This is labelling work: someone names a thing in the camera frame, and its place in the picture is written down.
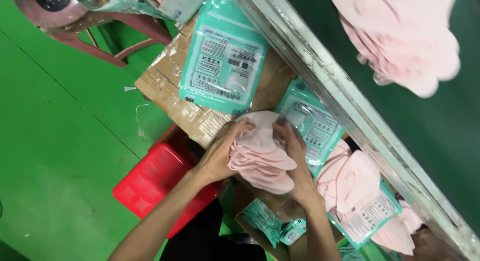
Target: hand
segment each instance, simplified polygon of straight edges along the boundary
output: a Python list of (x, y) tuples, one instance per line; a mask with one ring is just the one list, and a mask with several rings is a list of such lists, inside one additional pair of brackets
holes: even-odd
[(231, 170), (227, 166), (230, 161), (230, 147), (238, 134), (254, 128), (255, 125), (248, 123), (247, 118), (237, 123), (230, 122), (226, 124), (192, 171), (205, 182), (205, 185), (236, 174), (236, 171)]
[(292, 129), (290, 123), (287, 122), (283, 126), (273, 123), (273, 129), (285, 138), (288, 155), (297, 163), (296, 169), (288, 171), (289, 176), (295, 183), (293, 190), (288, 195), (305, 209), (310, 209), (310, 207), (318, 208), (319, 205), (325, 208), (325, 199), (318, 192), (305, 161), (307, 145), (303, 141), (302, 136), (297, 129)]

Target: red plastic stool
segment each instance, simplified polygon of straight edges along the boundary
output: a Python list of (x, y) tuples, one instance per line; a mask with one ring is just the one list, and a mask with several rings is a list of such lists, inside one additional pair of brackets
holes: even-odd
[[(113, 189), (113, 196), (140, 219), (145, 217), (194, 166), (167, 143), (175, 143), (175, 147), (180, 148), (183, 144), (183, 148), (186, 148), (185, 136), (188, 139), (188, 135), (174, 125), (164, 136), (159, 139), (162, 142), (156, 142), (150, 147), (147, 155)], [(217, 197), (220, 186), (221, 182), (217, 182), (204, 187), (185, 208), (167, 238), (176, 235), (210, 204)]]

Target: black pants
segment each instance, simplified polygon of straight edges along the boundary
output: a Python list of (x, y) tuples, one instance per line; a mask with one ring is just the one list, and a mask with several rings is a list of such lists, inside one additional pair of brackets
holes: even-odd
[(266, 261), (261, 246), (235, 244), (218, 236), (222, 215), (215, 199), (167, 242), (160, 261)]

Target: green floor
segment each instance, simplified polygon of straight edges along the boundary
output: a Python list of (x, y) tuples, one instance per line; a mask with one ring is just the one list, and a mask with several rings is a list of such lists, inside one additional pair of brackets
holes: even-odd
[[(10, 0), (0, 8), (0, 240), (32, 261), (105, 260), (139, 221), (111, 191), (172, 124), (124, 92), (163, 46), (120, 69), (53, 41)], [(145, 38), (116, 23), (93, 32), (124, 46)]]

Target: mask packaging bag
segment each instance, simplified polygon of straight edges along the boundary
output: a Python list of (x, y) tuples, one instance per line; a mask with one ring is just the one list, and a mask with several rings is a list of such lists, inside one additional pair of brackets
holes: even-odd
[(327, 213), (328, 219), (356, 249), (368, 242), (388, 220), (402, 212), (402, 206), (383, 179), (379, 194), (371, 202), (358, 206), (347, 214), (338, 212), (336, 208)]
[(280, 233), (280, 242), (291, 246), (298, 238), (307, 232), (307, 221), (304, 219), (297, 219), (291, 222), (285, 222), (282, 225)]
[(260, 229), (276, 248), (280, 242), (280, 232), (282, 222), (260, 199), (255, 199), (249, 206), (243, 210), (242, 217), (245, 221), (256, 229)]
[(232, 0), (200, 8), (180, 98), (224, 113), (250, 108), (269, 44)]
[(145, 0), (77, 0), (91, 11), (146, 14), (156, 18), (166, 18)]
[(275, 112), (303, 137), (308, 168), (313, 177), (318, 177), (345, 130), (300, 78), (290, 82)]

